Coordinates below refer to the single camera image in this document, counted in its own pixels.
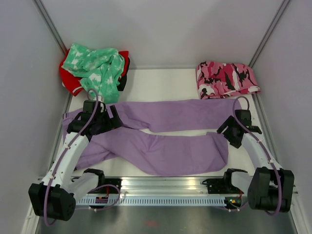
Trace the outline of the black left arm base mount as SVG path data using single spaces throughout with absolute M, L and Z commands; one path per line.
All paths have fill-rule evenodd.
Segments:
M 115 187 L 117 187 L 120 190 L 122 187 L 121 183 L 122 183 L 121 178 L 116 177 L 106 178 L 104 182 L 105 185 L 104 187 L 94 189 L 88 192 L 88 194 L 105 194 L 105 195 L 118 194 L 118 191 L 116 190 Z

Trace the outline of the black garment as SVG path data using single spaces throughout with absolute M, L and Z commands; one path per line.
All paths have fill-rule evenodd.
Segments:
M 127 58 L 126 63 L 125 63 L 125 74 L 121 76 L 121 78 L 119 79 L 119 85 L 117 86 L 117 90 L 120 92 L 124 91 L 124 88 L 126 86 L 127 73 L 129 71 L 129 66 L 130 66 L 130 58 Z

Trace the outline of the aluminium frame post left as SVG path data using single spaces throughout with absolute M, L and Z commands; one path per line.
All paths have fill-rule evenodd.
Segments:
M 66 54 L 67 48 L 57 30 L 57 28 L 55 27 L 55 24 L 53 23 L 46 7 L 43 4 L 42 0 L 33 0 L 34 5 L 36 6 L 39 14 L 41 15 L 43 21 L 45 22 L 45 24 L 47 25 L 52 37 L 54 38 L 54 40 L 56 41 L 57 45 L 59 46 L 59 48 L 61 49 L 61 51 L 63 52 L 63 54 Z

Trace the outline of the purple trousers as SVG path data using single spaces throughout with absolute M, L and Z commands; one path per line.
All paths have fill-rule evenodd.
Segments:
M 240 108 L 233 99 L 128 101 L 115 107 L 123 125 L 93 136 L 76 170 L 115 157 L 164 177 L 216 172 L 227 165 L 227 140 L 215 130 Z

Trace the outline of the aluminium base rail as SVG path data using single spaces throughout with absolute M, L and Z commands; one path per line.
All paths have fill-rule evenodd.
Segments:
M 122 179 L 122 194 L 130 196 L 174 196 L 208 194 L 207 187 L 201 182 L 210 178 L 221 178 L 219 176 L 208 177 L 120 177 Z

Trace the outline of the pink camouflage trousers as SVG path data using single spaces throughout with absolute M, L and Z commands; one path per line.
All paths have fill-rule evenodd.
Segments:
M 261 92 L 251 67 L 242 63 L 205 61 L 196 70 L 200 99 L 227 98 Z

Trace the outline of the aluminium frame post right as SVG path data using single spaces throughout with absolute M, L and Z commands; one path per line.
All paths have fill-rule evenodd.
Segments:
M 253 54 L 251 61 L 249 63 L 249 67 L 253 68 L 260 57 L 261 53 L 263 52 L 267 42 L 269 41 L 270 37 L 275 31 L 275 28 L 277 27 L 278 23 L 282 19 L 284 13 L 286 12 L 287 8 L 289 7 L 292 0 L 283 0 L 280 4 L 276 14 L 274 15 L 269 27 L 267 28 L 263 38 L 261 39 L 255 53 Z

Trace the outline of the red garment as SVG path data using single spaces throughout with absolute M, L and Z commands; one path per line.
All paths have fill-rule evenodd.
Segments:
M 62 65 L 68 53 L 69 53 L 69 49 L 66 51 L 64 59 L 59 64 L 58 71 L 59 71 L 59 75 L 60 75 L 63 87 L 65 87 L 73 96 L 77 96 L 83 90 L 83 87 L 81 86 L 81 83 L 80 83 L 81 78 L 77 78 L 73 76 L 68 71 L 62 68 Z M 125 59 L 125 63 L 126 63 L 127 58 L 129 58 L 129 51 L 119 51 L 119 54 Z M 123 72 L 121 73 L 119 79 L 124 74 L 125 74 L 125 65 L 124 65 Z

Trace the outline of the aluminium frame post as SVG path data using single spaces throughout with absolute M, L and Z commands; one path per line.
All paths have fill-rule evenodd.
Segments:
M 39 14 L 41 15 L 43 21 L 45 22 L 45 24 L 47 25 L 52 37 L 54 38 L 54 40 L 56 41 L 57 45 L 59 46 L 59 48 L 61 49 L 61 51 L 63 52 L 63 54 L 66 54 L 67 48 L 57 30 L 57 28 L 55 27 L 55 24 L 53 23 L 46 7 L 43 4 L 42 0 L 33 0 L 34 5 L 36 6 Z
M 251 61 L 249 63 L 249 67 L 253 68 L 260 57 L 261 53 L 263 52 L 267 42 L 269 41 L 270 37 L 275 31 L 275 28 L 277 27 L 278 23 L 282 19 L 284 13 L 286 12 L 287 8 L 289 7 L 292 0 L 283 0 L 280 4 L 276 14 L 274 15 L 269 27 L 267 28 L 263 38 L 261 39 L 255 53 L 253 54 Z

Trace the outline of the green tie-dye garment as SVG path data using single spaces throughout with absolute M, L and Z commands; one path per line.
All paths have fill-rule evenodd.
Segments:
M 119 77 L 125 65 L 125 59 L 115 48 L 92 50 L 73 43 L 63 62 L 62 68 L 77 78 L 86 90 L 94 89 L 105 103 L 118 102 Z

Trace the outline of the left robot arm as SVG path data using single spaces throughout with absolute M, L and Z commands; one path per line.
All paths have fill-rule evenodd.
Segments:
M 86 169 L 72 181 L 72 172 L 92 137 L 117 129 L 122 121 L 116 107 L 106 107 L 98 100 L 86 100 L 82 110 L 71 120 L 60 154 L 40 183 L 31 184 L 28 194 L 35 215 L 48 221 L 68 221 L 76 203 L 89 192 L 102 193 L 108 184 L 102 170 Z

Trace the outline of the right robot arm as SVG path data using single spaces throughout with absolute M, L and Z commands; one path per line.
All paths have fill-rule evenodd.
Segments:
M 248 205 L 253 210 L 263 210 L 270 215 L 290 211 L 294 174 L 285 170 L 273 158 L 271 152 L 260 139 L 261 130 L 252 125 L 249 110 L 234 110 L 218 128 L 229 144 L 243 147 L 255 169 L 254 175 L 246 171 L 231 170 L 230 176 L 222 180 L 222 187 L 228 193 L 240 189 L 247 195 Z

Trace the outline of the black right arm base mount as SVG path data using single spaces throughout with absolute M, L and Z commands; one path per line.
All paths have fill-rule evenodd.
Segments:
M 246 192 L 233 186 L 230 182 L 226 182 L 222 178 L 210 178 L 201 182 L 207 187 L 210 195 L 245 195 Z

